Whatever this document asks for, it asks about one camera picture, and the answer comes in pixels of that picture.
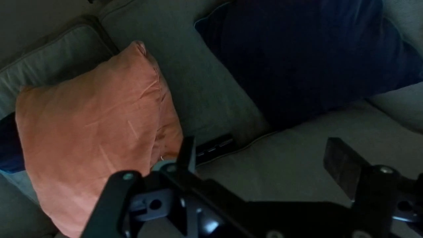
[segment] navy blue pillow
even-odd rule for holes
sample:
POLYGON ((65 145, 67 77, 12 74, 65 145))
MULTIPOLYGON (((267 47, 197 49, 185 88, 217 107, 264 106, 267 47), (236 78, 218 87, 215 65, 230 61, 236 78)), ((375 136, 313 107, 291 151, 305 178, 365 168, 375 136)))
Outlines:
POLYGON ((382 0, 239 0, 195 28, 279 129, 423 79, 382 0))
POLYGON ((24 153, 17 133, 14 114, 0 120, 0 170, 24 170, 24 153))

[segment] black object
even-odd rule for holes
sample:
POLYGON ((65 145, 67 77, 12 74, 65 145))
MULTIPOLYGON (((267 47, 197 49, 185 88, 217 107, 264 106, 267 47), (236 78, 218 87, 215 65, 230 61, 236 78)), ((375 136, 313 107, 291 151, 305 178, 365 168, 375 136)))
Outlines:
POLYGON ((201 144, 197 147, 197 164, 203 164, 219 155, 224 155, 227 152, 231 152, 236 148, 235 139, 232 135, 226 133, 222 135, 211 141, 207 141, 205 144, 201 144))
POLYGON ((236 0, 195 28, 277 129, 423 81, 382 0, 236 0))
POLYGON ((193 155, 194 140, 187 137, 176 164, 144 178, 133 170, 111 176, 82 237, 135 238, 145 222, 158 218, 189 238, 396 237, 390 234, 392 218, 421 234, 423 176, 414 181, 390 166, 370 165, 339 139, 328 140, 324 164, 354 198, 350 209, 330 202, 243 201, 213 180, 199 180, 191 170, 193 155))
POLYGON ((24 156, 14 114, 10 114, 0 120, 0 170, 16 173, 24 169, 24 156))

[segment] pillow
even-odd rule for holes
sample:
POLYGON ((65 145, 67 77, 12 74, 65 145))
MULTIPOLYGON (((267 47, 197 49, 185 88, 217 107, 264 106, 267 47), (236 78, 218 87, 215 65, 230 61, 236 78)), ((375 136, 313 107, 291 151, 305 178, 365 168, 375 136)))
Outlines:
POLYGON ((71 81, 24 88, 16 122, 39 205, 67 237, 80 235, 112 173, 146 176, 182 140, 170 92, 137 42, 71 81))
POLYGON ((195 24, 279 129, 423 79, 382 0, 238 0, 195 24))
POLYGON ((0 173, 24 169, 22 148, 17 135, 14 114, 0 119, 0 173))

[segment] screw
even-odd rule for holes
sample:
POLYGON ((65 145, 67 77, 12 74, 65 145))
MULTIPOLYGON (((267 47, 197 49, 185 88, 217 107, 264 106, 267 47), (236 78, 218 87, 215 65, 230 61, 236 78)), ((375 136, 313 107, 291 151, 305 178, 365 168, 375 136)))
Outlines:
POLYGON ((391 168, 388 168, 388 166, 380 166, 379 170, 383 174, 392 174, 394 173, 394 170, 391 168))
POLYGON ((371 235, 363 230, 354 230, 351 238, 371 238, 371 235))
POLYGON ((121 176, 123 180, 133 180, 135 174, 133 173, 125 173, 121 176))
POLYGON ((181 198, 181 201, 180 201, 180 202, 181 202, 181 206, 182 206, 182 207, 185 207, 185 200, 183 200, 183 198, 181 198))
POLYGON ((279 230, 269 230, 267 231, 265 238, 283 238, 283 234, 279 230))

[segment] couch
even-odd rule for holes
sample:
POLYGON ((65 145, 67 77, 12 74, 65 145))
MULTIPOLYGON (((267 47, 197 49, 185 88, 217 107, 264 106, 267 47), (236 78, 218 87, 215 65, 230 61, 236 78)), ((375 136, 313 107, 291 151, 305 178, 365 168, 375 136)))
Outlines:
MULTIPOLYGON (((198 168, 251 201, 330 201, 350 205, 322 166, 328 137, 341 137, 373 164, 415 178, 423 170, 423 83, 355 102, 272 131, 260 111, 194 29, 221 0, 113 0, 80 17, 0 69, 0 118, 13 111, 26 84, 54 84, 96 66, 141 40, 168 81, 185 135, 198 144, 231 133, 236 149, 198 168)), ((386 0, 384 12, 423 55, 423 1, 386 0)), ((54 237, 25 172, 0 178, 0 237, 54 237)), ((396 234, 416 237, 402 223, 396 234)), ((153 222, 148 237, 177 237, 153 222)))

